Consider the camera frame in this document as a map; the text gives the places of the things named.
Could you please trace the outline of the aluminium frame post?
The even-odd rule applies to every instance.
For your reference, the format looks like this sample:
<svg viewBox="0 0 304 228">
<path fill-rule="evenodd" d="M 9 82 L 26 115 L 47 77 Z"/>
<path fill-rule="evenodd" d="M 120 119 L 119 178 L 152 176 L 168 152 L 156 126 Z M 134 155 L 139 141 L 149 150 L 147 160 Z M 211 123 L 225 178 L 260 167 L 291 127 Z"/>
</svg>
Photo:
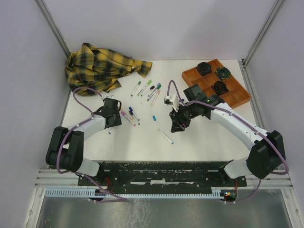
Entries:
<svg viewBox="0 0 304 228">
<path fill-rule="evenodd" d="M 42 14 L 43 18 L 45 19 L 46 23 L 48 24 L 51 32 L 53 33 L 57 43 L 61 47 L 62 51 L 64 52 L 64 55 L 66 58 L 68 58 L 71 54 L 64 37 L 62 36 L 59 28 L 57 27 L 49 9 L 47 8 L 47 5 L 44 0 L 34 0 L 36 6 L 40 10 L 40 13 Z"/>
<path fill-rule="evenodd" d="M 266 37 L 266 34 L 270 30 L 271 26 L 273 25 L 276 17 L 280 13 L 285 3 L 286 0 L 275 0 L 246 57 L 242 60 L 242 65 L 244 69 L 248 68 L 248 66 L 252 62 L 256 52 L 258 51 L 258 48 L 262 44 L 264 38 Z"/>
</svg>

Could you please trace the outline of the yellow plaid shirt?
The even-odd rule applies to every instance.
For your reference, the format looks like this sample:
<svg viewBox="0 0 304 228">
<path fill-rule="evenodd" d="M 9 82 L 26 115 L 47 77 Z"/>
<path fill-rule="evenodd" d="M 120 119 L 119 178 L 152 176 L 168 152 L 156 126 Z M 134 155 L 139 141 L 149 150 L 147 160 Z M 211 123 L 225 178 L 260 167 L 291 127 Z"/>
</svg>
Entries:
<svg viewBox="0 0 304 228">
<path fill-rule="evenodd" d="M 83 43 L 67 59 L 65 75 L 71 90 L 80 88 L 76 91 L 78 95 L 92 96 L 95 93 L 90 89 L 108 93 L 121 87 L 119 78 L 134 72 L 146 77 L 151 68 L 151 61 L 134 59 L 111 49 Z"/>
</svg>

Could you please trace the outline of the right aluminium frame post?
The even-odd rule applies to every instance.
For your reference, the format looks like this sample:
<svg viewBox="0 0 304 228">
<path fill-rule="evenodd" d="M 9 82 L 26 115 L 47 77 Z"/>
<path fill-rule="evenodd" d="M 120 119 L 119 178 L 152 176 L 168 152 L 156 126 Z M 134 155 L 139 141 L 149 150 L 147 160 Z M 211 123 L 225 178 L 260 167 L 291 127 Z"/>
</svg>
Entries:
<svg viewBox="0 0 304 228">
<path fill-rule="evenodd" d="M 280 13 L 285 3 L 286 0 L 275 0 L 246 57 L 242 60 L 242 65 L 244 69 L 248 68 L 248 66 L 252 62 L 256 52 L 258 51 L 258 48 L 262 44 L 264 38 L 266 37 L 266 34 L 270 30 L 271 26 L 273 25 L 276 17 Z"/>
</svg>

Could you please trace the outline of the left aluminium frame post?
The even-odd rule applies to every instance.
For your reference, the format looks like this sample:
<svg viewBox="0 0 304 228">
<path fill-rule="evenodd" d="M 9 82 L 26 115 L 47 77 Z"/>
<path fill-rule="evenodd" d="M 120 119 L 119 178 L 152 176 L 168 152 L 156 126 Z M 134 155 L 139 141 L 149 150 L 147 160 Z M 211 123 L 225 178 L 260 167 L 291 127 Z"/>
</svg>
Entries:
<svg viewBox="0 0 304 228">
<path fill-rule="evenodd" d="M 53 33 L 57 43 L 61 47 L 62 51 L 64 52 L 64 55 L 66 58 L 68 58 L 71 54 L 64 37 L 62 36 L 59 28 L 57 27 L 49 9 L 47 8 L 47 5 L 44 0 L 34 0 L 36 6 L 40 10 L 40 13 L 42 14 L 43 18 L 45 19 L 46 23 L 48 24 L 51 32 Z"/>
</svg>

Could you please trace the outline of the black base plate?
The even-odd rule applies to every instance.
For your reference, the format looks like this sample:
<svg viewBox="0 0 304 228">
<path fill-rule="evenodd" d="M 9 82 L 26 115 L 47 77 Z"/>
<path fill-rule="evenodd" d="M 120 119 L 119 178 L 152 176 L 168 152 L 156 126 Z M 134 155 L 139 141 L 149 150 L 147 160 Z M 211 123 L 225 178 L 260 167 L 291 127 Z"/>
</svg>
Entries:
<svg viewBox="0 0 304 228">
<path fill-rule="evenodd" d="M 244 176 L 231 179 L 224 161 L 104 161 L 93 180 L 114 194 L 209 194 L 213 187 L 247 186 Z"/>
</svg>

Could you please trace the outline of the green blue rolled sock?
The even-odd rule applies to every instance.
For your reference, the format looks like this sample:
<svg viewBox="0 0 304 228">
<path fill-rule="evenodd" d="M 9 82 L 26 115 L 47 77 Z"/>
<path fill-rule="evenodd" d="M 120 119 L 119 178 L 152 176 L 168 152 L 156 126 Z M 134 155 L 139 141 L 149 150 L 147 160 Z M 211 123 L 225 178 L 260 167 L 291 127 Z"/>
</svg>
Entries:
<svg viewBox="0 0 304 228">
<path fill-rule="evenodd" d="M 231 77 L 231 72 L 226 67 L 218 67 L 215 74 L 221 81 Z"/>
</svg>

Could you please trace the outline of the pink cap marker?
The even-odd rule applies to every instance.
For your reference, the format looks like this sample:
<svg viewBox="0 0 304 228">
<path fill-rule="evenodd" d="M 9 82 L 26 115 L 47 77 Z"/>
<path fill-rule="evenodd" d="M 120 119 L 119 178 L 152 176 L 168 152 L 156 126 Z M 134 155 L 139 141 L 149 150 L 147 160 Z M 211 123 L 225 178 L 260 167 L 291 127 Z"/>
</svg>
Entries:
<svg viewBox="0 0 304 228">
<path fill-rule="evenodd" d="M 156 103 L 156 100 L 157 100 L 157 98 L 159 97 L 160 92 L 161 92 L 161 90 L 158 90 L 158 91 L 157 91 L 157 93 L 156 93 L 156 95 L 155 95 L 155 97 L 154 97 L 154 99 L 153 99 L 153 101 L 152 101 L 152 103 L 151 103 L 151 106 L 154 106 L 154 104 Z"/>
</svg>

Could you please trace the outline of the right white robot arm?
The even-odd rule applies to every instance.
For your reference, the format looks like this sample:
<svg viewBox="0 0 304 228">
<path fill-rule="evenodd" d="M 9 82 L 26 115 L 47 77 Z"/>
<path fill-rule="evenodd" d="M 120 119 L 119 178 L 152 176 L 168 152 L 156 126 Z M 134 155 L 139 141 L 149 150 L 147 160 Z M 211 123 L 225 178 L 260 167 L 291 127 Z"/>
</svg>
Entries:
<svg viewBox="0 0 304 228">
<path fill-rule="evenodd" d="M 264 179 L 269 174 L 279 175 L 276 168 L 280 165 L 285 167 L 283 175 L 289 172 L 281 133 L 252 124 L 218 95 L 207 96 L 197 84 L 185 89 L 184 94 L 186 103 L 179 93 L 168 92 L 164 98 L 165 104 L 172 105 L 169 113 L 172 133 L 185 131 L 192 119 L 202 116 L 223 126 L 249 150 L 247 157 L 231 160 L 223 166 L 223 171 L 218 173 L 222 185 L 228 186 L 240 176 L 254 175 Z"/>
</svg>

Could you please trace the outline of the light green cap marker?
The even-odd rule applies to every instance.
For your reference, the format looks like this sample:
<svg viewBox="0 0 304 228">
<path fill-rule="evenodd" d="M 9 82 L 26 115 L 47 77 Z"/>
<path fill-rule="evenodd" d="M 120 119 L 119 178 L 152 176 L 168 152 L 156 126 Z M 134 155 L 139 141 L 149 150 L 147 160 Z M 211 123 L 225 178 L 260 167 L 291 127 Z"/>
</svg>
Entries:
<svg viewBox="0 0 304 228">
<path fill-rule="evenodd" d="M 149 80 L 144 86 L 143 88 L 139 91 L 139 93 L 137 94 L 137 96 L 140 96 L 143 91 L 149 86 L 149 84 L 152 82 L 152 80 Z"/>
</svg>

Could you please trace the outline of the dark floral rolled sock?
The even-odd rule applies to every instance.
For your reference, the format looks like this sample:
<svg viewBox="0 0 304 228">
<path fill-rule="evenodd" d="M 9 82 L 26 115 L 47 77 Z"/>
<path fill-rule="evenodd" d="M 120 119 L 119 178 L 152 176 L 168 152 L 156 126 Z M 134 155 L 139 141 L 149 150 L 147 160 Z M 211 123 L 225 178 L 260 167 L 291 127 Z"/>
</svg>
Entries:
<svg viewBox="0 0 304 228">
<path fill-rule="evenodd" d="M 214 92 L 218 96 L 223 95 L 223 94 L 229 92 L 227 86 L 222 81 L 215 82 L 214 85 L 212 86 L 212 89 L 214 90 Z"/>
</svg>

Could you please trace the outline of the magenta cap marker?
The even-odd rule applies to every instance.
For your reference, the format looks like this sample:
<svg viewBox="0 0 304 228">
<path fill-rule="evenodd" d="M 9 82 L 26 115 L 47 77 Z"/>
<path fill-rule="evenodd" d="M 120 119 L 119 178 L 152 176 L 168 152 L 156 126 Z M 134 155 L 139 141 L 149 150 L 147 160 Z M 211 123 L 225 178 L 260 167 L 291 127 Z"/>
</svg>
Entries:
<svg viewBox="0 0 304 228">
<path fill-rule="evenodd" d="M 126 118 L 131 123 L 132 126 L 136 126 L 136 123 L 134 123 L 132 119 L 125 112 L 121 111 L 121 114 L 124 118 Z"/>
</svg>

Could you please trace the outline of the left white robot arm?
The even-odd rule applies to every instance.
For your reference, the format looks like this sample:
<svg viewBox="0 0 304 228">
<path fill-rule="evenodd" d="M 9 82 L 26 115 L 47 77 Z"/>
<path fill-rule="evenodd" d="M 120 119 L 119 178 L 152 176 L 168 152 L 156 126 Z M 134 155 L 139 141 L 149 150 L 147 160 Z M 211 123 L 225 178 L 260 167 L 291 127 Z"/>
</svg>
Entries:
<svg viewBox="0 0 304 228">
<path fill-rule="evenodd" d="M 101 165 L 84 157 L 84 142 L 97 132 L 120 126 L 122 103 L 105 98 L 104 105 L 93 112 L 93 116 L 70 128 L 58 126 L 54 129 L 46 154 L 46 164 L 58 172 L 70 171 L 88 175 L 94 185 L 101 185 L 105 173 Z"/>
</svg>

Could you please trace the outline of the black cap marker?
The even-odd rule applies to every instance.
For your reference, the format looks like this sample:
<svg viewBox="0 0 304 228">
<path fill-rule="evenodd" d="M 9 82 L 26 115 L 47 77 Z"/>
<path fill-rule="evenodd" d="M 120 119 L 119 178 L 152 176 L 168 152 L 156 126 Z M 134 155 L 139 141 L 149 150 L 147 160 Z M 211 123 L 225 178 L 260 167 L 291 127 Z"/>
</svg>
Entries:
<svg viewBox="0 0 304 228">
<path fill-rule="evenodd" d="M 147 93 L 151 92 L 154 88 L 155 88 L 154 85 L 151 86 L 148 90 L 146 90 L 145 92 L 143 92 L 143 93 L 141 94 L 141 96 L 144 96 L 144 95 L 146 95 Z"/>
</svg>

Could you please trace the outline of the purple cap marker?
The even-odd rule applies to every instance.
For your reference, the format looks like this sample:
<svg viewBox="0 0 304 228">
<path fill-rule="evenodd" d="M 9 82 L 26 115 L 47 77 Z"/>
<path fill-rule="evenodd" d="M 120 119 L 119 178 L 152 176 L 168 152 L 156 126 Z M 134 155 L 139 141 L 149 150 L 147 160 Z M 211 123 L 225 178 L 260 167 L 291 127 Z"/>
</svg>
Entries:
<svg viewBox="0 0 304 228">
<path fill-rule="evenodd" d="M 149 101 L 151 99 L 151 97 L 156 93 L 157 88 L 155 88 L 151 93 L 149 93 L 147 101 Z"/>
</svg>

